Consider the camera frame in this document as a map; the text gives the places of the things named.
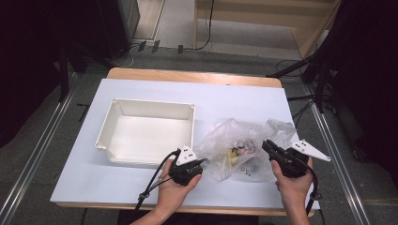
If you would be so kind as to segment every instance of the finger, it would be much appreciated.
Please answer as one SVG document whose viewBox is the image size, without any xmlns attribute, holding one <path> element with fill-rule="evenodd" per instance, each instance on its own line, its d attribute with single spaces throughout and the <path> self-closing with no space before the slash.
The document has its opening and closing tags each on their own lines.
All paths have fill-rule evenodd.
<svg viewBox="0 0 398 225">
<path fill-rule="evenodd" d="M 275 181 L 275 186 L 279 190 L 279 181 Z"/>
<path fill-rule="evenodd" d="M 167 175 L 170 171 L 170 167 L 172 166 L 172 159 L 168 159 L 165 163 L 164 163 L 164 167 L 163 167 L 163 171 L 161 172 L 161 177 Z"/>
<path fill-rule="evenodd" d="M 281 167 L 279 166 L 279 163 L 276 160 L 272 160 L 271 166 L 272 166 L 272 171 L 273 171 L 274 175 L 278 179 L 282 174 L 282 170 L 281 170 Z"/>
<path fill-rule="evenodd" d="M 195 175 L 193 177 L 193 179 L 187 185 L 189 191 L 191 191 L 192 189 L 194 189 L 198 185 L 198 183 L 199 183 L 201 178 L 202 178 L 202 174 L 197 174 L 197 175 Z"/>
<path fill-rule="evenodd" d="M 313 158 L 312 158 L 312 157 L 309 157 L 309 158 L 308 158 L 307 164 L 308 164 L 309 167 L 311 167 L 311 169 L 314 168 L 314 165 L 313 165 Z"/>
</svg>

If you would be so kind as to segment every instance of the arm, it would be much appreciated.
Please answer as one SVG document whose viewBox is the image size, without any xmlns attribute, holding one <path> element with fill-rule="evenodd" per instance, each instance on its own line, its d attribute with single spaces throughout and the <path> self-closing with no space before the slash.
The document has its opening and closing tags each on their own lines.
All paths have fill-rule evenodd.
<svg viewBox="0 0 398 225">
<path fill-rule="evenodd" d="M 164 177 L 164 180 L 170 178 L 168 173 L 171 164 L 172 160 L 167 160 L 167 162 L 164 164 L 163 171 L 161 172 L 161 177 Z M 159 185 L 158 204 L 152 211 L 132 224 L 161 225 L 181 206 L 185 200 L 185 197 L 192 189 L 196 187 L 201 177 L 201 174 L 196 175 L 186 187 L 176 184 L 172 179 Z"/>
<path fill-rule="evenodd" d="M 310 222 L 305 211 L 305 197 L 307 196 L 313 176 L 307 173 L 299 178 L 283 176 L 281 167 L 275 160 L 271 161 L 272 170 L 277 178 L 275 185 L 281 192 L 282 205 L 286 210 L 289 224 L 309 225 Z M 313 167 L 313 159 L 310 157 L 308 165 Z"/>
</svg>

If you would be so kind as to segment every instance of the table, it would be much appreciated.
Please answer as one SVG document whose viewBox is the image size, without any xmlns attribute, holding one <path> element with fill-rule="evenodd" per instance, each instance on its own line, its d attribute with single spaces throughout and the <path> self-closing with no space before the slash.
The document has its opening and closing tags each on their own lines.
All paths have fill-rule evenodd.
<svg viewBox="0 0 398 225">
<path fill-rule="evenodd" d="M 195 0 L 193 48 L 197 20 L 209 19 L 212 0 Z M 333 25 L 341 0 L 215 0 L 212 20 L 291 27 L 303 58 Z"/>
<path fill-rule="evenodd" d="M 265 122 L 269 114 L 274 119 L 292 122 L 284 90 L 276 79 L 113 68 L 108 79 L 101 81 L 51 202 L 69 207 L 118 209 L 132 209 L 138 203 L 138 194 L 145 190 L 154 170 L 111 163 L 104 152 L 94 147 L 113 98 L 194 102 L 193 139 L 197 142 L 209 133 L 214 124 L 229 117 L 247 122 Z M 156 201 L 157 191 L 152 191 L 141 208 L 151 209 Z M 316 202 L 311 215 L 318 208 Z M 273 182 L 245 183 L 234 179 L 216 182 L 205 176 L 187 196 L 179 212 L 285 215 L 280 194 Z"/>
</svg>

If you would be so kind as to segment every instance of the human hand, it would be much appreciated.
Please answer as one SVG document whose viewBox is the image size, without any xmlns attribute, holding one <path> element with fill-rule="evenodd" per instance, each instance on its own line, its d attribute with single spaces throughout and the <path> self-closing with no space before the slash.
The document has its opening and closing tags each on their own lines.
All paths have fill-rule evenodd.
<svg viewBox="0 0 398 225">
<path fill-rule="evenodd" d="M 307 196 L 313 175 L 305 174 L 299 178 L 288 178 L 282 174 L 281 167 L 275 160 L 271 161 L 272 170 L 277 178 L 275 185 L 281 192 L 283 207 L 290 211 L 292 209 L 305 209 L 305 197 Z M 308 165 L 313 167 L 313 159 L 310 157 Z"/>
<path fill-rule="evenodd" d="M 164 164 L 163 171 L 161 172 L 163 180 L 170 179 L 168 173 L 172 162 L 173 161 L 169 159 Z M 154 212 L 162 217 L 170 217 L 181 206 L 188 193 L 196 187 L 201 177 L 202 174 L 194 176 L 187 186 L 181 186 L 174 182 L 173 179 L 160 184 L 158 204 Z"/>
</svg>

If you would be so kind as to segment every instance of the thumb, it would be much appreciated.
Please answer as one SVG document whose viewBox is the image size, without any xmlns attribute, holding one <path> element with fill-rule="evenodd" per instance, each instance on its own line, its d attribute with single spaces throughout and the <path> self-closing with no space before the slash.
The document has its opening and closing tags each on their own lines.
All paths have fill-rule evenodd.
<svg viewBox="0 0 398 225">
<path fill-rule="evenodd" d="M 272 160 L 271 166 L 272 166 L 272 171 L 273 171 L 274 175 L 276 176 L 276 178 L 279 178 L 279 176 L 281 176 L 281 174 L 282 174 L 282 170 L 281 170 L 281 167 L 279 166 L 279 163 L 276 160 Z"/>
<path fill-rule="evenodd" d="M 192 189 L 194 189 L 197 186 L 197 184 L 199 183 L 201 178 L 202 178 L 202 174 L 197 174 L 193 177 L 193 179 L 187 185 L 187 188 L 189 189 L 189 191 L 191 191 Z"/>
</svg>

